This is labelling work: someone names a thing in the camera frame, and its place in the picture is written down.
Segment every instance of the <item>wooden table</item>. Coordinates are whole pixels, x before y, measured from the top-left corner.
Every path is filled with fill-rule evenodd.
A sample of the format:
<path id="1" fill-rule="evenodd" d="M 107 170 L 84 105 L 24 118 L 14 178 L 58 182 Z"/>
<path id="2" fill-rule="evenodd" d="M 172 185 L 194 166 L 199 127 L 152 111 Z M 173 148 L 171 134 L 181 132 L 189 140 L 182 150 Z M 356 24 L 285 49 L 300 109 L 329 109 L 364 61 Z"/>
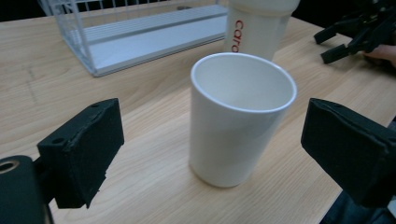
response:
<path id="1" fill-rule="evenodd" d="M 50 207 L 56 223 L 318 223 L 340 188 L 301 147 L 310 97 L 345 105 L 387 126 L 396 76 L 361 55 L 325 65 L 321 28 L 291 19 L 274 61 L 294 77 L 298 98 L 251 178 L 231 189 L 200 181 L 188 166 L 190 70 L 223 41 L 105 77 L 92 77 L 62 41 L 53 18 L 0 23 L 0 158 L 27 155 L 86 106 L 119 98 L 125 145 L 85 207 Z"/>

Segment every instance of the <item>plastic bottle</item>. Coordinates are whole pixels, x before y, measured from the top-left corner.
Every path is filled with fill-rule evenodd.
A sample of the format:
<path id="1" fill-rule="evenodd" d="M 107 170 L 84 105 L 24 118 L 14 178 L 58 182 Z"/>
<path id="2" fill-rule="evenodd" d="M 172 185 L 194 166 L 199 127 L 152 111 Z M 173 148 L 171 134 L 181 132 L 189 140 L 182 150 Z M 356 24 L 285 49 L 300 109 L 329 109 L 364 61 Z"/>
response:
<path id="1" fill-rule="evenodd" d="M 229 0 L 224 51 L 273 60 L 300 0 Z"/>

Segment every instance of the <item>human hand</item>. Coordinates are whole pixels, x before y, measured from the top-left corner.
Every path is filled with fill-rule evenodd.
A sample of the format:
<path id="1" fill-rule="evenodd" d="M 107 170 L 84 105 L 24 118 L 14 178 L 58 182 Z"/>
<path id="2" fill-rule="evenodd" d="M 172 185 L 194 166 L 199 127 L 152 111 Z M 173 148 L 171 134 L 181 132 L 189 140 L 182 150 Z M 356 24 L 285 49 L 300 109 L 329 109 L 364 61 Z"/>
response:
<path id="1" fill-rule="evenodd" d="M 379 45 L 370 53 L 363 52 L 363 55 L 373 59 L 370 60 L 372 63 L 380 65 L 380 60 L 387 60 L 396 68 L 396 46 Z"/>

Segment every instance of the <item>white ceramic cup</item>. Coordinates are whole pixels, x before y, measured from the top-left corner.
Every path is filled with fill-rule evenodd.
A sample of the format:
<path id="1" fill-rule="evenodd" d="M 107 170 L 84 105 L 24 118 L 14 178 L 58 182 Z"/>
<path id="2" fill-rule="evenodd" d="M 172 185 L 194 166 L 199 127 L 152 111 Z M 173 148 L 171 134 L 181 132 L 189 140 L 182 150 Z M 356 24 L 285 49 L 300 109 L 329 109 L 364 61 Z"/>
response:
<path id="1" fill-rule="evenodd" d="M 276 64 L 242 53 L 204 57 L 191 82 L 191 169 L 210 185 L 239 185 L 294 101 L 296 85 Z"/>

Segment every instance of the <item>wire rack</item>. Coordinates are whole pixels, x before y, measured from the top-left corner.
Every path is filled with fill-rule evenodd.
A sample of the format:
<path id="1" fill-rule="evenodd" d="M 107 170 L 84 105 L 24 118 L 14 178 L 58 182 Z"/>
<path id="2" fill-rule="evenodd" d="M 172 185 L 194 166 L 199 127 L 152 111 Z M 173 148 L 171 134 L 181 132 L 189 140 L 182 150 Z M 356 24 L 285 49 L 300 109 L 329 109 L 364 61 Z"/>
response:
<path id="1" fill-rule="evenodd" d="M 65 43 L 94 77 L 222 39 L 227 1 L 49 0 Z"/>

